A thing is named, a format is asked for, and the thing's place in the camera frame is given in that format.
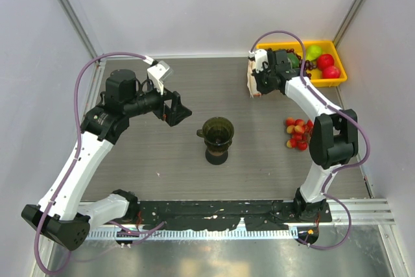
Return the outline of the dark green glass dripper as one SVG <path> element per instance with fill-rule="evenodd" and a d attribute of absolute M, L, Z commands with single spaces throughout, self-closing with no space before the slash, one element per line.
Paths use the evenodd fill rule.
<path fill-rule="evenodd" d="M 233 124 L 225 117 L 212 117 L 196 131 L 196 135 L 204 140 L 207 150 L 216 154 L 229 149 L 234 133 Z"/>

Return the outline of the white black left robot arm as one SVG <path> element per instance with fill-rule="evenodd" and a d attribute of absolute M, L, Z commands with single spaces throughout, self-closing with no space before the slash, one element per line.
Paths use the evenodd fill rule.
<path fill-rule="evenodd" d="M 139 214 L 137 197 L 115 190 L 105 199 L 84 207 L 80 200 L 99 164 L 112 150 L 130 119 L 152 112 L 175 126 L 192 112 L 182 105 L 180 94 L 169 91 L 165 80 L 172 69 L 160 62 L 147 70 L 144 82 L 128 69 L 111 72 L 98 105 L 87 112 L 80 126 L 81 143 L 75 145 L 67 163 L 37 205 L 27 204 L 21 213 L 41 235 L 74 251 L 90 231 L 114 219 L 133 223 Z"/>

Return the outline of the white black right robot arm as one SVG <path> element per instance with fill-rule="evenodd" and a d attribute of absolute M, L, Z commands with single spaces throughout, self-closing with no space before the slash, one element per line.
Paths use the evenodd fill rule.
<path fill-rule="evenodd" d="M 357 114 L 353 110 L 342 110 L 324 97 L 300 68 L 292 66 L 283 49 L 250 51 L 248 72 L 260 94 L 278 90 L 313 120 L 309 141 L 313 162 L 293 200 L 294 216 L 308 221 L 324 210 L 326 191 L 337 170 L 357 154 Z"/>

